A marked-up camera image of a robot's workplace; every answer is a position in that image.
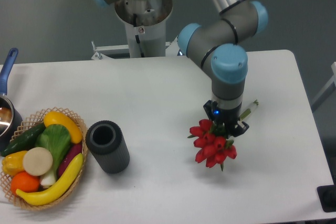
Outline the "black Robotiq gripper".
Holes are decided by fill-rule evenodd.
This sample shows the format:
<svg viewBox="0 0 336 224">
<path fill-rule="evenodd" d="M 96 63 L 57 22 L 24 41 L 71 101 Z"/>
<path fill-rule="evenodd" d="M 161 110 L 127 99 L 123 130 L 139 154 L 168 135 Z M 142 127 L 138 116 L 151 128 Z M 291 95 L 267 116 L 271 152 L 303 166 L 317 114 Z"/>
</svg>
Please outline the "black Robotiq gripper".
<svg viewBox="0 0 336 224">
<path fill-rule="evenodd" d="M 209 120 L 217 125 L 225 125 L 229 136 L 238 137 L 249 129 L 249 125 L 246 122 L 239 120 L 241 106 L 240 104 L 233 109 L 227 110 L 220 108 L 217 102 L 208 100 L 203 105 L 203 109 Z"/>
</svg>

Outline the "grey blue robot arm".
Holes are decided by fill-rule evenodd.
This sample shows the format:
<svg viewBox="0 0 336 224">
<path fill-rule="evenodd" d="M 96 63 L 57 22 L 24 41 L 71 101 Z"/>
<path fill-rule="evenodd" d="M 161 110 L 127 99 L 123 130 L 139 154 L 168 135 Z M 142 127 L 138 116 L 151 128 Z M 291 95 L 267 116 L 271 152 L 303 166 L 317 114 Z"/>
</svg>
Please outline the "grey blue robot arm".
<svg viewBox="0 0 336 224">
<path fill-rule="evenodd" d="M 127 33 L 132 58 L 165 56 L 166 21 L 172 0 L 94 0 L 114 5 Z M 212 0 L 219 21 L 209 27 L 185 26 L 177 36 L 180 53 L 190 58 L 212 82 L 212 98 L 204 104 L 208 118 L 228 136 L 244 134 L 248 125 L 240 117 L 248 58 L 239 45 L 263 31 L 268 13 L 257 1 Z"/>
</svg>

